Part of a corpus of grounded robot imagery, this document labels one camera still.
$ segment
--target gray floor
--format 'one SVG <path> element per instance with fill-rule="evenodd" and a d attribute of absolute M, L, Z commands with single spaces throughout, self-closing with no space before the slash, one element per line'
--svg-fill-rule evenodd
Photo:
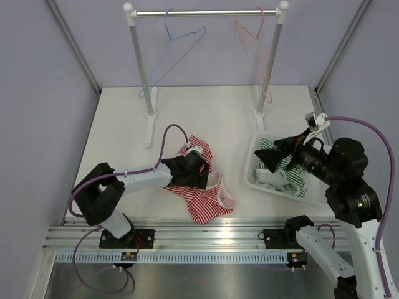
<path fill-rule="evenodd" d="M 125 276 L 117 270 L 102 272 L 106 265 L 78 264 L 80 273 L 93 287 L 105 291 L 120 288 Z M 206 298 L 206 299 L 333 299 L 334 291 L 321 269 L 306 272 L 286 270 L 282 265 L 154 265 L 137 264 L 129 269 L 135 279 L 127 290 L 112 298 Z M 55 265 L 46 299 L 110 298 L 83 287 L 72 265 Z"/>

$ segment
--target green striped garment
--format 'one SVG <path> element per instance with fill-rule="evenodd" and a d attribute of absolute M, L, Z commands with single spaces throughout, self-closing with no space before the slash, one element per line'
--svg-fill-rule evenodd
<path fill-rule="evenodd" d="M 273 141 L 265 138 L 260 140 L 259 145 L 261 149 L 276 148 Z M 301 176 L 303 169 L 296 166 L 293 170 L 285 170 L 291 158 L 292 156 L 288 156 L 283 159 L 279 170 L 275 173 L 271 173 L 266 168 L 265 164 L 260 161 L 252 171 L 255 184 L 264 188 L 273 189 L 298 197 L 304 197 L 306 195 L 307 186 Z"/>

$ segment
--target laundry basket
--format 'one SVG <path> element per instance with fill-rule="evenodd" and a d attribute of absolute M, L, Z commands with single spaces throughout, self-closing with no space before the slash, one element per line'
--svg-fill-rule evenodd
<path fill-rule="evenodd" d="M 327 200 L 325 198 L 325 190 L 328 188 L 328 185 L 317 179 L 315 176 L 311 175 L 307 171 L 302 172 L 302 178 L 304 179 L 306 185 L 307 185 L 307 191 L 305 197 L 298 197 L 295 195 L 290 195 L 286 194 L 280 191 L 276 191 L 273 189 L 267 189 L 261 186 L 255 185 L 254 178 L 252 176 L 252 170 L 257 166 L 257 164 L 260 162 L 260 159 L 254 154 L 256 150 L 259 150 L 261 147 L 259 146 L 259 142 L 262 138 L 267 138 L 269 140 L 278 140 L 278 139 L 283 139 L 284 137 L 281 136 L 276 136 L 269 134 L 268 132 L 265 131 L 258 131 L 255 133 L 251 144 L 249 145 L 249 151 L 247 155 L 247 159 L 245 162 L 245 167 L 244 167 L 244 181 L 245 183 L 254 189 L 264 191 L 267 193 L 272 193 L 272 194 L 277 194 L 282 197 L 286 197 L 289 199 L 293 199 L 295 201 L 302 201 L 306 202 L 308 204 L 315 204 L 317 206 L 328 206 L 327 205 Z M 329 152 L 331 149 L 330 146 L 324 146 L 324 150 L 326 152 Z"/>

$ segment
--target white table surface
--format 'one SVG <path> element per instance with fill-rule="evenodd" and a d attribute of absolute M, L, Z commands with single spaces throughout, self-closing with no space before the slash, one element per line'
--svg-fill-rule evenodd
<path fill-rule="evenodd" d="M 224 175 L 229 193 L 237 200 L 234 211 L 224 217 L 333 216 L 328 207 L 293 201 L 245 185 L 244 162 L 256 132 L 252 117 L 254 95 L 250 86 L 160 87 L 159 117 L 150 149 L 144 147 L 146 105 L 144 99 L 138 97 L 139 90 L 130 87 L 103 89 L 77 182 L 101 162 L 107 162 L 112 168 L 154 164 L 166 126 L 176 123 L 188 136 L 195 135 L 210 145 L 213 169 Z M 303 132 L 307 127 L 304 116 L 314 110 L 307 87 L 273 86 L 271 91 L 274 101 L 265 104 L 266 130 L 280 136 Z M 172 128 L 163 157 L 175 156 L 184 141 L 180 131 Z M 117 208 L 129 217 L 190 218 L 185 200 L 160 188 L 124 196 Z"/>

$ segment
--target red striped garment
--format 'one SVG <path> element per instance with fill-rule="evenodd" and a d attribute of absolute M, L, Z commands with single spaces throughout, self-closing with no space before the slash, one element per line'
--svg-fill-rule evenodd
<path fill-rule="evenodd" d="M 209 145 L 195 136 L 190 136 L 189 141 L 193 146 L 202 147 L 202 155 L 210 165 L 207 187 L 205 190 L 185 186 L 172 186 L 166 189 L 185 198 L 191 218 L 196 223 L 204 224 L 216 217 L 231 213 L 236 201 L 227 192 L 223 176 L 212 173 L 212 152 Z M 185 156 L 186 152 L 187 148 L 183 146 L 178 154 Z"/>

